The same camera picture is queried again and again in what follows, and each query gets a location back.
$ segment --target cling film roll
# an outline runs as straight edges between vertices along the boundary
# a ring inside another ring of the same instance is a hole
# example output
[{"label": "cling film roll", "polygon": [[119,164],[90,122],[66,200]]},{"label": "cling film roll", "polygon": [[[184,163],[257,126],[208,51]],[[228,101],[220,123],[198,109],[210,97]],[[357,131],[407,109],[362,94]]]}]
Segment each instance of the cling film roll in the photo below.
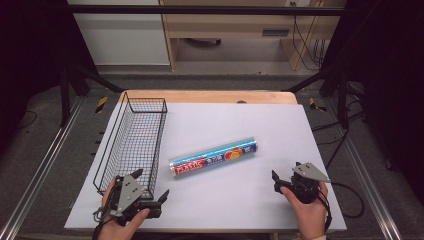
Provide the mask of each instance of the cling film roll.
[{"label": "cling film roll", "polygon": [[239,159],[258,150],[255,138],[250,137],[219,147],[171,160],[169,167],[174,176],[192,172],[220,162]]}]

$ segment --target finger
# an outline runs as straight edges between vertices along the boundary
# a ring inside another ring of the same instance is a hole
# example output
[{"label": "finger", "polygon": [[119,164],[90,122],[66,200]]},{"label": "finger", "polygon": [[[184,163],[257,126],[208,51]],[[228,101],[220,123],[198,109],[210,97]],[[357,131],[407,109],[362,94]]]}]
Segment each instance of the finger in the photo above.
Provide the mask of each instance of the finger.
[{"label": "finger", "polygon": [[325,182],[323,181],[319,182],[319,189],[322,192],[322,194],[324,194],[324,196],[327,198],[328,188],[327,188],[327,185],[325,185]]},{"label": "finger", "polygon": [[106,205],[107,198],[109,197],[110,191],[112,191],[113,186],[115,186],[115,178],[110,181],[109,185],[107,186],[105,194],[103,194],[102,198],[102,207]]},{"label": "finger", "polygon": [[141,210],[137,215],[134,216],[134,218],[131,220],[130,223],[128,223],[127,228],[131,233],[135,233],[137,231],[138,227],[146,220],[147,215],[149,215],[150,209],[145,208]]},{"label": "finger", "polygon": [[296,208],[297,206],[299,206],[299,204],[301,204],[299,199],[297,199],[296,195],[294,195],[294,193],[290,189],[286,187],[281,187],[280,190],[293,208]]}]

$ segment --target white cabinet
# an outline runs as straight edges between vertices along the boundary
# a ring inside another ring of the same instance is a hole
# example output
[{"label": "white cabinet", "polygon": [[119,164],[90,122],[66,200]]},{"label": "white cabinet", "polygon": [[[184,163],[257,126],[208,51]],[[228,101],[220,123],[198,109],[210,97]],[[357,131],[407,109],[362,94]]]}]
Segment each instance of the white cabinet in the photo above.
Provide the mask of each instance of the white cabinet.
[{"label": "white cabinet", "polygon": [[[157,0],[68,0],[69,4],[158,5]],[[159,14],[74,14],[96,65],[169,65]]]}]

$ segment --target black metal pole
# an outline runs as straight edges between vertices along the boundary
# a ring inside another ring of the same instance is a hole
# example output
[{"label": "black metal pole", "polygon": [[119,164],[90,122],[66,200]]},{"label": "black metal pole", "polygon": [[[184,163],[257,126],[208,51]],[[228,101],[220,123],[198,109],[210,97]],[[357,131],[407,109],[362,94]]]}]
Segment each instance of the black metal pole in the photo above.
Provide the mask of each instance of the black metal pole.
[{"label": "black metal pole", "polygon": [[346,8],[260,7],[260,6],[179,6],[179,5],[50,5],[49,10],[90,14],[212,14],[357,16],[364,10]]}]

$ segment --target sleeve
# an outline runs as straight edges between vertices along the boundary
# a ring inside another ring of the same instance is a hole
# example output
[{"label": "sleeve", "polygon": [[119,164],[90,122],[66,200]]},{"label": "sleeve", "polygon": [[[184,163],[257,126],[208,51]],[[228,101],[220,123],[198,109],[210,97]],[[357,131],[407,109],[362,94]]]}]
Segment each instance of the sleeve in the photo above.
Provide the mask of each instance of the sleeve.
[{"label": "sleeve", "polygon": [[312,240],[326,240],[326,239],[327,239],[327,237],[324,235],[324,236],[321,236],[319,238],[314,238]]}]

